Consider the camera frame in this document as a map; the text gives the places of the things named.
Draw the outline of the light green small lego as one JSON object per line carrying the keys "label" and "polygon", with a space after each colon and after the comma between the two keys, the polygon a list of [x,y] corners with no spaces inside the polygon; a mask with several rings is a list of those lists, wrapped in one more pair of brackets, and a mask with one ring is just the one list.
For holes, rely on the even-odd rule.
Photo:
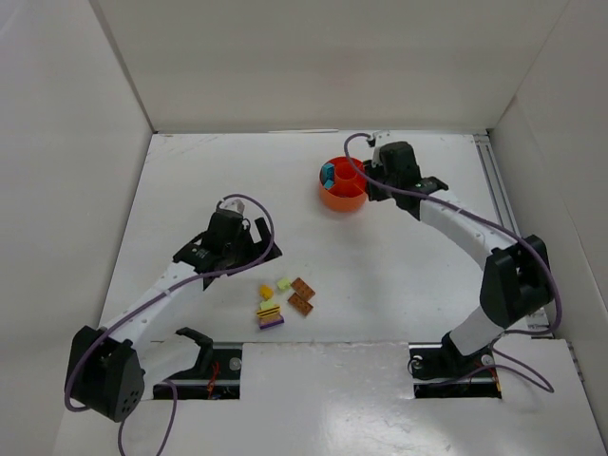
{"label": "light green small lego", "polygon": [[281,278],[277,283],[276,287],[280,292],[286,292],[292,286],[292,281],[288,277]]}

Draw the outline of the yellow lego brick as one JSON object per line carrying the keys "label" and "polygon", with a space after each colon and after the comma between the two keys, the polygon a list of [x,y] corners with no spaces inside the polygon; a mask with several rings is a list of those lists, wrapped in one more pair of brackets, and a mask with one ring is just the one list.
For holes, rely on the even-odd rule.
{"label": "yellow lego brick", "polygon": [[270,300],[275,294],[271,287],[264,284],[259,287],[258,292],[263,300]]}

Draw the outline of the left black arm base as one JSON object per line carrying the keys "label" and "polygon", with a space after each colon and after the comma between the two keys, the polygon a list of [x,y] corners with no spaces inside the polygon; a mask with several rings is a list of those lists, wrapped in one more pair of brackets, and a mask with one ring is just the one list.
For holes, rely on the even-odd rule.
{"label": "left black arm base", "polygon": [[180,400],[237,400],[240,396],[241,344],[216,344],[211,353],[199,354],[193,368],[169,378]]}

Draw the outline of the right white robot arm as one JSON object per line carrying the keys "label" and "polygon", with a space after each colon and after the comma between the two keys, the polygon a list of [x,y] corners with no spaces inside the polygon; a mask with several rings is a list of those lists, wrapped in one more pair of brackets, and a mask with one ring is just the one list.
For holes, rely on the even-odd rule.
{"label": "right white robot arm", "polygon": [[539,237],[518,238],[469,212],[446,183],[422,175],[408,142],[376,138],[368,144],[373,155],[363,169],[369,199],[394,200],[454,242],[483,273],[479,304],[464,322],[447,332],[439,346],[410,351],[417,379],[464,376],[488,355],[495,340],[554,299],[546,246]]}

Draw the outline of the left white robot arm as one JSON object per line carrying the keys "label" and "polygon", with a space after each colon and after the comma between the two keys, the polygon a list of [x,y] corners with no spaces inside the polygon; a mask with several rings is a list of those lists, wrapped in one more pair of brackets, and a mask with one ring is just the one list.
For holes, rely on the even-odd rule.
{"label": "left white robot arm", "polygon": [[172,257],[143,296],[98,328],[74,335],[64,386],[72,412],[94,410],[120,423],[154,388],[175,375],[202,375],[214,356],[211,337],[180,323],[221,276],[233,276],[282,254],[269,215],[248,220],[217,209],[208,227]]}

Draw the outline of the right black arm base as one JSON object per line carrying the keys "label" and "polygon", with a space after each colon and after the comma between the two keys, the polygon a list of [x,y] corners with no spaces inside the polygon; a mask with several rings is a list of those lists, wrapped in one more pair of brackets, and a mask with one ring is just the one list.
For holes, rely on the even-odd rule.
{"label": "right black arm base", "polygon": [[416,399],[502,398],[488,348],[461,356],[441,343],[412,343],[408,353]]}

